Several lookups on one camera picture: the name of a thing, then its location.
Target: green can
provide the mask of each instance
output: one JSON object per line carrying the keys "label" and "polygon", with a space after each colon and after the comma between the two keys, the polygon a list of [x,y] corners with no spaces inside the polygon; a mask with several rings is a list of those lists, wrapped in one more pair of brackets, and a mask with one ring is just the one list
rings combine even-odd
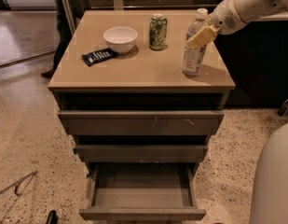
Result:
{"label": "green can", "polygon": [[161,14],[154,14],[150,19],[149,46],[160,50],[165,46],[168,20]]}

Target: person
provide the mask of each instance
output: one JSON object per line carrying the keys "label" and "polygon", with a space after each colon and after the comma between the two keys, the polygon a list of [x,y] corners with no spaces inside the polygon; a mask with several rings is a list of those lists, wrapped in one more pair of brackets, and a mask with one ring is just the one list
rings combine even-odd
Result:
{"label": "person", "polygon": [[[56,49],[56,52],[53,57],[53,66],[47,72],[41,73],[42,77],[52,78],[55,70],[58,67],[59,62],[61,61],[62,55],[67,49],[69,42],[72,38],[69,22],[66,17],[66,13],[64,7],[62,5],[62,0],[55,0],[56,7],[57,7],[57,29],[60,35],[60,42]],[[71,12],[74,18],[81,19],[84,13],[84,9],[82,7],[80,0],[69,0]]]}

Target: wooden tabletop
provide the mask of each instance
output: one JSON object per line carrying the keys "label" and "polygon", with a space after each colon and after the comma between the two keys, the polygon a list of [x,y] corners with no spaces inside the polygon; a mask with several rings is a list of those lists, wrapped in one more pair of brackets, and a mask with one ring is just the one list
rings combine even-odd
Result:
{"label": "wooden tabletop", "polygon": [[[168,19],[167,47],[149,48],[149,19],[162,13]],[[214,43],[208,45],[200,75],[182,73],[185,34],[195,10],[112,10],[86,11],[51,79],[50,90],[231,90],[235,84]],[[107,48],[103,33],[114,26],[129,26],[138,33],[136,47],[91,67],[82,54]]]}

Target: shoe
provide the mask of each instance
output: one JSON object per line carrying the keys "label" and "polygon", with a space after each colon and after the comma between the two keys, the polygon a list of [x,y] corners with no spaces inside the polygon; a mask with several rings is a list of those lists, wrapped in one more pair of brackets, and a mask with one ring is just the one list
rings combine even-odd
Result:
{"label": "shoe", "polygon": [[47,72],[41,73],[41,76],[44,78],[52,78],[54,72],[55,72],[55,69],[52,68],[52,69],[48,70]]}

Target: bottle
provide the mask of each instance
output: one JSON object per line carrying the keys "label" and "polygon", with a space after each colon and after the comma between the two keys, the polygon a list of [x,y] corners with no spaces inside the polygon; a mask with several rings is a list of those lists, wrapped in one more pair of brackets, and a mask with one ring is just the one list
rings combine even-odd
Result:
{"label": "bottle", "polygon": [[[197,11],[197,16],[192,24],[189,26],[186,40],[188,40],[192,35],[196,34],[197,31],[206,24],[206,18],[208,16],[208,10],[205,8],[200,8]],[[198,49],[191,49],[188,45],[185,47],[185,55],[183,60],[182,72],[185,75],[194,77],[199,74],[201,68],[201,63],[203,55],[205,54],[207,45]]]}

